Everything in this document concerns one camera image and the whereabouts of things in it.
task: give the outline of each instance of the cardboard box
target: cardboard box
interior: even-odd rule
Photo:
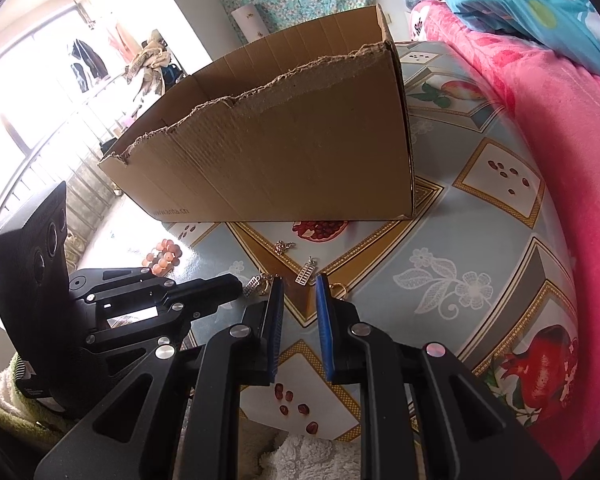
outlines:
[[[349,10],[184,78],[100,168],[167,222],[408,218],[403,89],[380,7]]]

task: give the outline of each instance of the yellow spot on quilt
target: yellow spot on quilt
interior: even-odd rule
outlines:
[[[544,25],[546,28],[555,28],[558,25],[555,15],[545,4],[540,3],[538,0],[529,0],[529,7],[531,8],[531,13],[541,25]]]

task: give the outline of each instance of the blue quilt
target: blue quilt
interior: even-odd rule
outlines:
[[[589,0],[445,0],[473,30],[536,40],[600,76],[600,15]]]

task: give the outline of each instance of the white cylinder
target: white cylinder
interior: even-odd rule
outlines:
[[[231,15],[249,43],[269,35],[269,31],[255,5],[242,6],[240,9],[235,9]]]

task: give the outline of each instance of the pink blanket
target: pink blanket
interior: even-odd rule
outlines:
[[[600,78],[531,42],[469,30],[437,0],[415,7],[411,33],[448,43],[493,86],[551,190],[573,257],[579,362],[570,406],[530,432],[568,478],[600,439]]]

